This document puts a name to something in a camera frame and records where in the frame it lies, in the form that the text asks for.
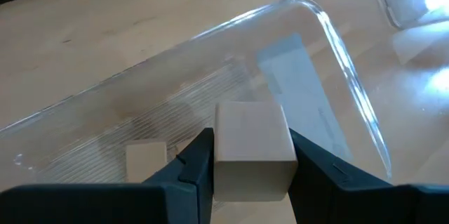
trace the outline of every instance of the small wooden block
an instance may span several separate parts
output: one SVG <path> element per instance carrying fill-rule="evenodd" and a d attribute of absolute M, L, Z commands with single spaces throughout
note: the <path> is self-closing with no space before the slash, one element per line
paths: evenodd
<path fill-rule="evenodd" d="M 297 159 L 280 105 L 218 104 L 214 130 L 216 200 L 261 202 L 285 197 Z"/>
<path fill-rule="evenodd" d="M 141 183 L 167 164 L 165 142 L 134 140 L 126 146 L 126 175 L 129 183 Z"/>

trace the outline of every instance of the curved plastic edge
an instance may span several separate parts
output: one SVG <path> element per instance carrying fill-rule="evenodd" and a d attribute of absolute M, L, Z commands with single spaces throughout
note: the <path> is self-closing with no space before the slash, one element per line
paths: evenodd
<path fill-rule="evenodd" d="M 384 10 L 385 16 L 388 19 L 388 23 L 398 29 L 398 30 L 404 30 L 405 27 L 399 23 L 396 16 L 394 15 L 394 12 L 391 10 L 391 8 L 387 5 L 387 0 L 377 0 L 380 7 Z"/>
<path fill-rule="evenodd" d="M 357 104 L 357 108 L 365 122 L 365 125 L 370 133 L 373 143 L 379 152 L 380 158 L 384 164 L 385 171 L 387 172 L 388 179 L 391 179 L 391 160 L 387 144 L 384 142 L 382 134 L 379 130 L 379 122 L 371 106 L 370 100 L 365 92 L 360 79 L 358 78 L 357 71 L 349 56 L 346 46 L 343 43 L 341 36 L 338 34 L 334 25 L 330 21 L 329 16 L 323 11 L 323 9 L 312 0 L 287 0 L 293 3 L 300 4 L 308 8 L 312 13 L 316 15 L 324 32 L 329 40 L 329 44 L 337 58 L 338 64 L 343 71 L 344 78 L 346 79 L 349 90 L 352 97 Z"/>

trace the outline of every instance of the table surface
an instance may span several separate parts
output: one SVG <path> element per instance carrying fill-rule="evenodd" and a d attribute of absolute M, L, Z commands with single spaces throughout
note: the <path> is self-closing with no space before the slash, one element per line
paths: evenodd
<path fill-rule="evenodd" d="M 3 4 L 0 127 L 273 1 L 16 0 Z M 444 56 L 448 46 L 443 42 L 447 25 L 399 32 L 388 23 L 378 0 L 315 1 L 339 29 L 388 138 L 393 170 L 398 170 L 393 182 L 449 183 L 449 172 L 441 170 L 448 169 L 444 164 L 449 158 L 445 151 L 449 149 L 449 85 L 438 90 L 444 82 L 441 75 L 449 76 L 444 76 L 442 67 L 448 64 Z M 326 84 L 334 83 L 330 78 Z M 368 166 L 375 155 L 353 153 Z M 287 199 L 230 204 L 215 212 L 213 222 L 292 223 L 288 205 Z"/>

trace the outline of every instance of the paper label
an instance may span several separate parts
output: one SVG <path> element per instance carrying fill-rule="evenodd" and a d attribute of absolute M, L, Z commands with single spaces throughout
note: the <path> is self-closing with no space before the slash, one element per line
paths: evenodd
<path fill-rule="evenodd" d="M 286 114 L 288 126 L 347 161 L 352 159 L 343 131 L 299 34 L 257 54 L 269 90 Z"/>

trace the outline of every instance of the beige cube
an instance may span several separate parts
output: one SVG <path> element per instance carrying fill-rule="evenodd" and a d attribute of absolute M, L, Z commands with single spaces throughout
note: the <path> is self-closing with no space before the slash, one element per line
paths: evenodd
<path fill-rule="evenodd" d="M 218 104 L 214 148 L 217 201 L 260 202 L 285 197 L 297 159 L 280 105 Z"/>

